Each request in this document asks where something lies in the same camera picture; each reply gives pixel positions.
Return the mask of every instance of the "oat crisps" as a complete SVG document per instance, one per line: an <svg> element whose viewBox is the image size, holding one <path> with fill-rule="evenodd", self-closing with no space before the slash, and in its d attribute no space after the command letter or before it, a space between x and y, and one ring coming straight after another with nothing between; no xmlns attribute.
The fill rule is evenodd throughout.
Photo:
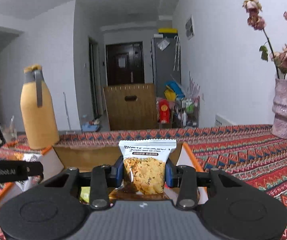
<svg viewBox="0 0 287 240"><path fill-rule="evenodd" d="M120 141L119 147L125 167L123 190L144 195L162 193L165 163L176 148L176 140Z"/></svg>

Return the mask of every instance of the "door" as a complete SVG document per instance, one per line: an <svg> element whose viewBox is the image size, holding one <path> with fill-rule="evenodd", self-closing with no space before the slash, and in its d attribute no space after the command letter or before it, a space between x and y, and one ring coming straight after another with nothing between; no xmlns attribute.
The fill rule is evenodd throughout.
<svg viewBox="0 0 287 240"><path fill-rule="evenodd" d="M106 45L108 86L144 83L143 43Z"/></svg>
<svg viewBox="0 0 287 240"><path fill-rule="evenodd" d="M91 87L91 102L94 119L98 117L98 106L96 98L96 79L95 79L95 62L94 62L94 46L89 40L89 79Z"/></svg>

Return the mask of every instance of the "metal screw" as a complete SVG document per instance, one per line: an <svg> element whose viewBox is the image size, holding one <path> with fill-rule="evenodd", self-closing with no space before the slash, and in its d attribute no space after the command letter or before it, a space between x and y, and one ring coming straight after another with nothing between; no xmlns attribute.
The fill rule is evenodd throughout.
<svg viewBox="0 0 287 240"><path fill-rule="evenodd" d="M102 198L99 198L95 199L91 205L95 208L102 208L107 205L107 201Z"/></svg>
<svg viewBox="0 0 287 240"><path fill-rule="evenodd" d="M185 198L183 200L180 200L179 205L182 207L192 207L195 205L195 202L192 199Z"/></svg>

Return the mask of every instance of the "gray refrigerator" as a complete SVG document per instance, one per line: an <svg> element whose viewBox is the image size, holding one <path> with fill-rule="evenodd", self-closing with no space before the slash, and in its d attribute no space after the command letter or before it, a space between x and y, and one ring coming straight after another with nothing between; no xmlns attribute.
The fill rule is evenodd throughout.
<svg viewBox="0 0 287 240"><path fill-rule="evenodd" d="M167 81L175 80L181 84L181 69L180 65L178 68L178 60L176 62L175 70L174 66L174 56L176 50L176 40L174 38L167 38L170 44L161 50L158 44L163 40L163 38L152 38L152 66L153 66L153 83L155 85L156 96L165 97L165 83Z"/></svg>

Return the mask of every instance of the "black circular pad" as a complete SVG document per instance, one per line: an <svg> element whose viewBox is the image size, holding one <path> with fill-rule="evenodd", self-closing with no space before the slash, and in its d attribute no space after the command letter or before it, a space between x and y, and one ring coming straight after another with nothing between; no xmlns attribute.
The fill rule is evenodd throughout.
<svg viewBox="0 0 287 240"><path fill-rule="evenodd" d="M0 226L14 239L55 240L73 234L85 215L84 206L65 191L39 187L7 201L0 209Z"/></svg>
<svg viewBox="0 0 287 240"><path fill-rule="evenodd" d="M287 209L255 188L222 188L202 207L201 220L225 239L280 239L287 225Z"/></svg>

